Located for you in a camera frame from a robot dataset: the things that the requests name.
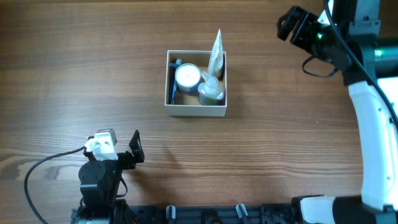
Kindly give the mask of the white cardboard box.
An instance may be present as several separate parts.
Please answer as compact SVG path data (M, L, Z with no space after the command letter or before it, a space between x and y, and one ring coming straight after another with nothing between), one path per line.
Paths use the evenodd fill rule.
M175 103L172 104L172 80L174 71L170 63L181 59L183 63L192 63L202 72L207 71L210 59L210 51L204 50L168 50L165 71L165 92L164 106L169 116L218 116L223 117L228 106L228 75L227 75L227 53L223 52L223 74L220 77L220 87L225 92L222 105L204 106L199 102L199 96L190 96L180 93L178 90L175 96Z

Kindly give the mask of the cotton bud tub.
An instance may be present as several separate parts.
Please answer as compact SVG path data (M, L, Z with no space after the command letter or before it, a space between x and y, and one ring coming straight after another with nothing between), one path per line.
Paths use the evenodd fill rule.
M182 64L175 72L177 88L185 95L195 95L197 93L200 79L201 71L192 63Z

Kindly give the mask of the clear spray bottle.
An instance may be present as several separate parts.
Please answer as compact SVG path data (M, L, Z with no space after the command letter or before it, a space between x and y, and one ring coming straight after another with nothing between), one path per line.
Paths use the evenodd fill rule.
M199 103L204 106L222 106L224 90L219 86L219 80L206 72L201 73L204 82L198 86Z

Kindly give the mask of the white shampoo tube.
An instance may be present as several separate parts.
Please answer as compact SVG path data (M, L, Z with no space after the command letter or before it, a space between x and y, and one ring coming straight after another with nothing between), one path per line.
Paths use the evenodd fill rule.
M219 78L223 71L223 41L221 37L221 30L218 30L215 43L213 45L209 64L208 74Z

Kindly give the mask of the blue disposable razor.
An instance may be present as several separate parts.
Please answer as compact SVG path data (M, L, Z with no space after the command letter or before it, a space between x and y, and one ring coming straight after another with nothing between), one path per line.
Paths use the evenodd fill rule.
M179 66L181 66L181 64L182 64L182 60L180 58L176 59L175 62L169 63L169 67L171 69L170 79L171 79L172 74L176 72L176 70L178 69Z

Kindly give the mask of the blue white toothbrush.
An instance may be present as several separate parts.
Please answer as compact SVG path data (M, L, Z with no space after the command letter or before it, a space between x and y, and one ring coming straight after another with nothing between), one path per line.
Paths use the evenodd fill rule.
M175 103L175 92L177 90L177 84L175 81L175 73L172 74L170 80L170 104L173 105Z

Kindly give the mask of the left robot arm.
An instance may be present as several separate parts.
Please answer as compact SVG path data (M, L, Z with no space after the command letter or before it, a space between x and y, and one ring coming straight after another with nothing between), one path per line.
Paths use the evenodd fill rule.
M119 185L127 186L122 177L124 170L135 169L144 162L139 131L129 142L130 150L117 153L113 129L100 129L89 137L83 154L88 158L79 170L80 206L72 213L72 223L138 223L138 217L129 208Z

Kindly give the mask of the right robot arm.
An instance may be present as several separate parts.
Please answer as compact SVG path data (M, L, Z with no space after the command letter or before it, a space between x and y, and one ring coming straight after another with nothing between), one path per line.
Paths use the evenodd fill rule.
M363 181L358 196L292 200L295 223L397 222L397 40L379 37L379 1L325 1L320 16L293 6L277 36L341 72L356 113Z

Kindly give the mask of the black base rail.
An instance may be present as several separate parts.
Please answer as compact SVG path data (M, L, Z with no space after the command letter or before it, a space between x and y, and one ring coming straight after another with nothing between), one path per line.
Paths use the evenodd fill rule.
M294 209L287 203L262 204L246 206L242 215L237 206L228 207L175 207L169 215L166 208L155 206L131 206L134 223L145 224L206 224L220 223L240 224L283 224L298 223Z

